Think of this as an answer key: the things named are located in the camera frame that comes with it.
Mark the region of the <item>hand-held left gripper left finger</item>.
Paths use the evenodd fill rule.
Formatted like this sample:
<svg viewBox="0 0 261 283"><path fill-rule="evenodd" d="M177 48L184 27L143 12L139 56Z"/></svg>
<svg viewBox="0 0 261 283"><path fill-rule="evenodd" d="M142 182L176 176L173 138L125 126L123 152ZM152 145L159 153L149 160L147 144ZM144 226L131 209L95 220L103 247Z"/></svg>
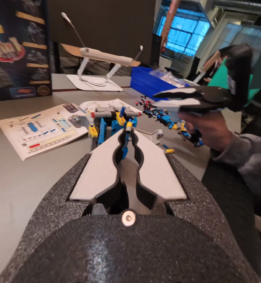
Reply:
<svg viewBox="0 0 261 283"><path fill-rule="evenodd" d="M125 183L121 181L119 163L125 130L121 129L104 141L91 153L78 177L69 201L100 203L110 212L118 214L129 208L129 197Z"/></svg>

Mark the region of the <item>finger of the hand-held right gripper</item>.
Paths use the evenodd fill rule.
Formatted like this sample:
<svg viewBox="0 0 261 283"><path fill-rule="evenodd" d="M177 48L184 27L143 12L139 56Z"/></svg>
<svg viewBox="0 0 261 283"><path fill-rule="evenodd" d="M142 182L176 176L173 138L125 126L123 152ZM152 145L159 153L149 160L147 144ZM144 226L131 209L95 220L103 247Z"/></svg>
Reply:
<svg viewBox="0 0 261 283"><path fill-rule="evenodd" d="M186 99L196 97L196 88L195 87L183 87L183 88L174 88L170 90L161 91L153 95L153 99L160 98L178 98Z"/></svg>
<svg viewBox="0 0 261 283"><path fill-rule="evenodd" d="M154 107L167 111L179 111L182 106L200 106L201 102L195 98L160 100L154 102Z"/></svg>

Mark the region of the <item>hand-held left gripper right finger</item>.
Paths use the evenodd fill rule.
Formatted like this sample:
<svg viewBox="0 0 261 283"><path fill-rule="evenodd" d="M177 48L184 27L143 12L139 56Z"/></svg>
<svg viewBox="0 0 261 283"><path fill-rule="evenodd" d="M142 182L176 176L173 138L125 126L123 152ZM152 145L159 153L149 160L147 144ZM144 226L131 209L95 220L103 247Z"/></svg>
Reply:
<svg viewBox="0 0 261 283"><path fill-rule="evenodd" d="M133 129L131 133L136 172L136 196L149 210L157 204L187 200L168 155Z"/></svg>

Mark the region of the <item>grey curved panel piece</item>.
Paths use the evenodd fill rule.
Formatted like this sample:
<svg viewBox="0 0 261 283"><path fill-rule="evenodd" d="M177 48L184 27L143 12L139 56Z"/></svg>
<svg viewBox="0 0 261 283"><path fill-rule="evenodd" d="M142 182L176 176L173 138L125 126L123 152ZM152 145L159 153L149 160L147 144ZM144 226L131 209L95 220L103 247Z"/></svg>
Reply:
<svg viewBox="0 0 261 283"><path fill-rule="evenodd" d="M155 130L151 133L140 130L140 129L135 129L136 133L140 133L140 135L144 136L145 138L147 138L148 140L150 140L151 142L153 142L154 144L158 145L160 144L160 139L162 139L164 137L164 132L162 129L158 129Z"/></svg>

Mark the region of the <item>grey desk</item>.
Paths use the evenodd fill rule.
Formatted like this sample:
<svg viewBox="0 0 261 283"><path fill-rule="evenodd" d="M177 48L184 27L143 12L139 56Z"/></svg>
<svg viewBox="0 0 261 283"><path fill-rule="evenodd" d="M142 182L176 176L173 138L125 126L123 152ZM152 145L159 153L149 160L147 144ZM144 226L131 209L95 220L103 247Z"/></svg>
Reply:
<svg viewBox="0 0 261 283"><path fill-rule="evenodd" d="M80 105L85 101L108 101L119 98L131 106L142 94L128 87L129 77L115 77L113 81L123 87L123 92L78 91L65 75L52 75L53 96L0 101L0 120L46 110L65 102ZM138 129L153 132L163 129L163 144L175 150L175 158L197 179L201 180L207 168L210 150L206 146L195 148L176 132L141 116ZM21 236L38 204L51 187L90 152L87 135L69 144L44 154L22 161L0 129L0 273L12 257ZM135 175L138 164L134 159L134 148L129 142L129 152L120 163L121 178L127 186L129 207L139 214L150 214L136 196Z"/></svg>

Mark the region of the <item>person's right hand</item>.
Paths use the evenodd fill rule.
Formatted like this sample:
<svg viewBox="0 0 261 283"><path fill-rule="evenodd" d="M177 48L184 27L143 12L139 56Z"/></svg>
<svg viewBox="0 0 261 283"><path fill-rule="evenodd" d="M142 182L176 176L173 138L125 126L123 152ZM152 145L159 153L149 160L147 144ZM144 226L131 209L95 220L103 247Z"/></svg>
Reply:
<svg viewBox="0 0 261 283"><path fill-rule="evenodd" d="M178 113L178 117L185 121L190 134L199 130L204 145L210 149L221 153L228 147L232 132L227 128L221 112L208 112L199 117L183 111Z"/></svg>

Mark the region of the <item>pile of building pieces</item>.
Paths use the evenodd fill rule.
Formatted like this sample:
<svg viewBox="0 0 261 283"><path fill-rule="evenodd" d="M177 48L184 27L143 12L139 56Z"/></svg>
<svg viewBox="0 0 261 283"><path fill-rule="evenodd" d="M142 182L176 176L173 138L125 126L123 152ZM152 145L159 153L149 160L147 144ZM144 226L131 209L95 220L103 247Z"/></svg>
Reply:
<svg viewBox="0 0 261 283"><path fill-rule="evenodd" d="M204 145L201 139L201 133L195 130L193 133L189 133L186 127L186 122L178 118L177 122L171 120L169 112L167 110L158 109L154 106L152 101L146 100L146 96L141 96L140 99L135 101L136 106L141 105L143 107L143 113L148 118L154 118L156 122L163 124L170 130L176 131L183 140L190 141L194 144L194 147L201 147Z"/></svg>

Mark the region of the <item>teal green panel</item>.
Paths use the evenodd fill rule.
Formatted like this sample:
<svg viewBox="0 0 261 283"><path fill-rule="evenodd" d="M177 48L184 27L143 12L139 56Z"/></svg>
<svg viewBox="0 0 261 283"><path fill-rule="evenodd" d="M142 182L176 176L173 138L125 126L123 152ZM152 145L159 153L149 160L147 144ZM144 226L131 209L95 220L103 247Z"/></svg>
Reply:
<svg viewBox="0 0 261 283"><path fill-rule="evenodd" d="M217 86L224 89L228 88L228 69L226 67L226 60L224 59L220 67L214 73L212 80L208 83L208 86ZM250 89L248 91L248 100L244 107L247 107L254 99L256 94L260 91L260 89Z"/></svg>

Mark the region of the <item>clear plastic bags in bin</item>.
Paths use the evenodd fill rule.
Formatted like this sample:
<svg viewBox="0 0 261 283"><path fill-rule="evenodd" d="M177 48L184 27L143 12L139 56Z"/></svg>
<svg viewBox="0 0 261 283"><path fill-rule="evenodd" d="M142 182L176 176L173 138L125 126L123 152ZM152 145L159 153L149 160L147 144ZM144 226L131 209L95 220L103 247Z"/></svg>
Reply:
<svg viewBox="0 0 261 283"><path fill-rule="evenodd" d="M161 79L175 87L186 87L186 82L175 77L171 71L167 71L164 67L158 67L149 72L151 76Z"/></svg>

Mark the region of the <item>blue storage bin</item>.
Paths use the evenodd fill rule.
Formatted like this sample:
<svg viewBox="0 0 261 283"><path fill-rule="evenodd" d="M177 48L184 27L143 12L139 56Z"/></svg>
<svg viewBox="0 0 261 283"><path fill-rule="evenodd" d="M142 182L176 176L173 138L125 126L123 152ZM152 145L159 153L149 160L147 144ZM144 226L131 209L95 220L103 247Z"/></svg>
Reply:
<svg viewBox="0 0 261 283"><path fill-rule="evenodd" d="M146 67L133 67L131 72L130 87L154 101L162 100L162 98L153 99L154 94L165 90L179 88L164 82L159 78L151 76L149 74L151 70L153 69Z"/></svg>

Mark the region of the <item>blue and black brick model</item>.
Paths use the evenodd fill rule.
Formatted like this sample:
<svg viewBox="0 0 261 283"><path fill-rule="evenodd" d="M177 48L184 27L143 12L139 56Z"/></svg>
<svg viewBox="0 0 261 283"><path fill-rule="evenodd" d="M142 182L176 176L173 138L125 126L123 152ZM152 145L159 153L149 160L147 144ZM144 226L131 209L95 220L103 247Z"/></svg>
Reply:
<svg viewBox="0 0 261 283"><path fill-rule="evenodd" d="M110 105L107 107L96 107L90 115L94 122L93 127L97 131L97 137L93 137L95 139L95 147L104 143L109 137L107 134L108 130L110 130L110 136L113 136L119 130L123 129L125 140L122 146L122 159L124 160L128 153L128 143L131 136L131 134L126 134L126 124L132 118L132 129L135 128L137 126L137 118L142 115L142 112L140 110L134 111L126 106L117 107Z"/></svg>

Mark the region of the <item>building instruction booklet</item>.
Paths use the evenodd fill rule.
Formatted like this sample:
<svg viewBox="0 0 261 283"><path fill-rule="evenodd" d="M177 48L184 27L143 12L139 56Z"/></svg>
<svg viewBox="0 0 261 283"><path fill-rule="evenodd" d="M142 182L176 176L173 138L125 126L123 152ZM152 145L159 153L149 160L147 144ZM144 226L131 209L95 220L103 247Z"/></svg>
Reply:
<svg viewBox="0 0 261 283"><path fill-rule="evenodd" d="M120 99L87 101L79 106L65 103L34 114L0 120L0 128L22 161L36 154L61 147L85 134L93 123L96 107L116 108L141 115L141 111Z"/></svg>

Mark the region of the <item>blue printed kit box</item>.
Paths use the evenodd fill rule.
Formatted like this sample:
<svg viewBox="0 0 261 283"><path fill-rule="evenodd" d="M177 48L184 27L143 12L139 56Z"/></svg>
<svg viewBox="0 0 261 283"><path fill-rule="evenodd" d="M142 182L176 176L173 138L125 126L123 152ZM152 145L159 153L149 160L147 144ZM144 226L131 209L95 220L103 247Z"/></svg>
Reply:
<svg viewBox="0 0 261 283"><path fill-rule="evenodd" d="M52 95L46 6L0 0L0 101Z"/></svg>

